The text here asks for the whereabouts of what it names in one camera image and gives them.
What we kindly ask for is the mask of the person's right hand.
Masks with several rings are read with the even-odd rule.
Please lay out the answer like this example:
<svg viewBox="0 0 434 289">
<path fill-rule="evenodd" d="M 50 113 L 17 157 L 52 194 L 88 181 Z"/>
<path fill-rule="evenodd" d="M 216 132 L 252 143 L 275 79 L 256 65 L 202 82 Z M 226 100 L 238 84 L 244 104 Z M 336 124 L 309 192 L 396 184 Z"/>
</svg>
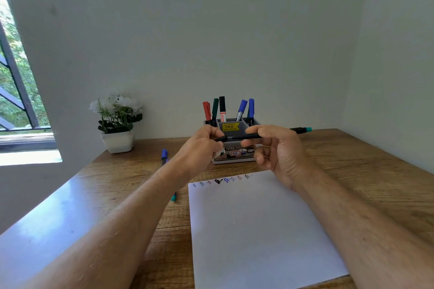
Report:
<svg viewBox="0 0 434 289">
<path fill-rule="evenodd" d="M 254 159 L 262 169 L 272 171 L 285 187 L 297 191 L 298 184 L 312 175 L 316 168 L 298 135 L 289 128 L 256 125 L 247 128 L 246 133 L 258 133 L 263 138 L 272 139 L 270 157 L 259 156 Z"/>
</svg>

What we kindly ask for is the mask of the person's left hand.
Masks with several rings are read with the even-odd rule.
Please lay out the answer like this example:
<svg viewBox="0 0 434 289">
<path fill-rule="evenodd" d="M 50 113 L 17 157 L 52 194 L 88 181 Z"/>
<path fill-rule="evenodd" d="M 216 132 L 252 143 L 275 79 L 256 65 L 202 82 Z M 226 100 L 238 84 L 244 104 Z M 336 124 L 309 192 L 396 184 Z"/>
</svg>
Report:
<svg viewBox="0 0 434 289">
<path fill-rule="evenodd" d="M 175 172 L 176 182 L 185 186 L 191 179 L 213 167 L 210 157 L 210 140 L 224 136 L 217 127 L 204 125 L 196 131 L 171 159 L 169 165 Z"/>
</svg>

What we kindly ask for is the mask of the black pen with teal end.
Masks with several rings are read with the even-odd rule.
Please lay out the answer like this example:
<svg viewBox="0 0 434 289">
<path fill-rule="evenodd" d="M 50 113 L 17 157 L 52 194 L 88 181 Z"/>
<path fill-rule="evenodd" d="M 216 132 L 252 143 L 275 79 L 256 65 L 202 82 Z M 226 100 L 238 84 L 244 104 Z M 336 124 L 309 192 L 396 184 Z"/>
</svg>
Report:
<svg viewBox="0 0 434 289">
<path fill-rule="evenodd" d="M 312 132 L 311 127 L 296 127 L 296 128 L 290 128 L 290 130 L 294 131 L 298 135 Z M 232 137 L 231 139 L 235 140 L 235 141 L 241 141 L 244 139 L 260 139 L 260 138 L 263 138 L 263 137 L 260 136 L 258 133 L 251 133 L 251 134 L 245 134 L 242 136 L 235 136 L 235 137 Z"/>
</svg>

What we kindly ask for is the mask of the person's right forearm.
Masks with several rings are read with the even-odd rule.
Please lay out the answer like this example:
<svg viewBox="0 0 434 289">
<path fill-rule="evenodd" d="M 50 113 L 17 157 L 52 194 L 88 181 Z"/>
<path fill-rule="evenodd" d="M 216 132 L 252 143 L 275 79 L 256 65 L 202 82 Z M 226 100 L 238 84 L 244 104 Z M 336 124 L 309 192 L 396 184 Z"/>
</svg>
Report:
<svg viewBox="0 0 434 289">
<path fill-rule="evenodd" d="M 434 247 L 309 160 L 287 170 L 358 289 L 434 289 Z"/>
</svg>

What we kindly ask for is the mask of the person's left forearm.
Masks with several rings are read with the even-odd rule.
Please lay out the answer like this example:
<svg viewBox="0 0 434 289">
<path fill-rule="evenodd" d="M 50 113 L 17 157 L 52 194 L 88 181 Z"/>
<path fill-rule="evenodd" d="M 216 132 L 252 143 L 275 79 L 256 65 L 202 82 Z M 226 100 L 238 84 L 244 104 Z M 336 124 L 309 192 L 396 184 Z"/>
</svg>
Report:
<svg viewBox="0 0 434 289">
<path fill-rule="evenodd" d="M 173 193 L 188 181 L 172 158 L 20 289 L 128 289 Z"/>
</svg>

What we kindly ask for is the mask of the grey desk organizer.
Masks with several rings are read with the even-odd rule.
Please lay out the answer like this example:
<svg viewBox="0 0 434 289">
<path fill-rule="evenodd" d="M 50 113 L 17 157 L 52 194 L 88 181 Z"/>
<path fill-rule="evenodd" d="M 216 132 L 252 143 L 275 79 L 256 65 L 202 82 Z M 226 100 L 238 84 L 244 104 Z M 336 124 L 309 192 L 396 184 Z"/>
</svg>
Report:
<svg viewBox="0 0 434 289">
<path fill-rule="evenodd" d="M 246 129 L 249 127 L 248 118 L 241 118 L 240 121 L 235 121 L 235 118 L 228 118 L 227 122 L 217 120 L 217 127 L 225 134 L 223 149 L 215 154 L 213 163 L 227 164 L 236 162 L 254 161 L 255 145 L 243 147 L 241 142 L 243 139 L 236 139 L 246 134 Z"/>
</svg>

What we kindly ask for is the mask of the blue marker with grey body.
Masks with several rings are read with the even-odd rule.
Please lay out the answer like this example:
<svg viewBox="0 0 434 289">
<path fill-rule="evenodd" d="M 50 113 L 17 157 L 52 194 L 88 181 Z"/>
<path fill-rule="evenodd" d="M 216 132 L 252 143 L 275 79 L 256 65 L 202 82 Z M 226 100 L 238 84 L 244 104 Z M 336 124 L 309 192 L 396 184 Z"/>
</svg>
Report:
<svg viewBox="0 0 434 289">
<path fill-rule="evenodd" d="M 247 106 L 247 100 L 241 100 L 237 115 L 236 115 L 236 122 L 239 122 L 242 120 L 242 116 L 245 112 L 246 106 Z"/>
</svg>

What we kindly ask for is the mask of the white paper sheet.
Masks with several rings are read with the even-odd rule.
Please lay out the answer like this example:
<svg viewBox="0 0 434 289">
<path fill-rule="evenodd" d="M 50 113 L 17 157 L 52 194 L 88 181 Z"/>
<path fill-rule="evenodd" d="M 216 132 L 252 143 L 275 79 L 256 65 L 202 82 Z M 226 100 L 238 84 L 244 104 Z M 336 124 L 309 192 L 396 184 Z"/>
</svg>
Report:
<svg viewBox="0 0 434 289">
<path fill-rule="evenodd" d="M 196 289 L 298 289 L 349 275 L 301 197 L 271 171 L 188 184 Z"/>
</svg>

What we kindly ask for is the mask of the white flower plant in pot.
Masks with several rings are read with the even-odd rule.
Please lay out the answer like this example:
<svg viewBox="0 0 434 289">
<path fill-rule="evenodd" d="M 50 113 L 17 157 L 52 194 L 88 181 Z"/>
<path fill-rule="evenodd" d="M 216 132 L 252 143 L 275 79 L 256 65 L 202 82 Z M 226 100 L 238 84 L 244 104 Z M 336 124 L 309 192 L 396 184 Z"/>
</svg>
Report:
<svg viewBox="0 0 434 289">
<path fill-rule="evenodd" d="M 134 124 L 142 121 L 142 103 L 130 96 L 113 93 L 90 103 L 89 110 L 99 114 L 98 130 L 110 154 L 129 152 L 134 146 Z"/>
</svg>

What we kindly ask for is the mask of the grey window grille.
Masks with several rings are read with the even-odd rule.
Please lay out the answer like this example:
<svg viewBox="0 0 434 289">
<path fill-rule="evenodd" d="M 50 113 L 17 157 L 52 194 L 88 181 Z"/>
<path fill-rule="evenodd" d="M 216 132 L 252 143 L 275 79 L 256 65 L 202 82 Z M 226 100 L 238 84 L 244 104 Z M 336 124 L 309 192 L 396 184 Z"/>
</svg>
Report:
<svg viewBox="0 0 434 289">
<path fill-rule="evenodd" d="M 8 0 L 0 0 L 0 135 L 51 133 Z"/>
</svg>

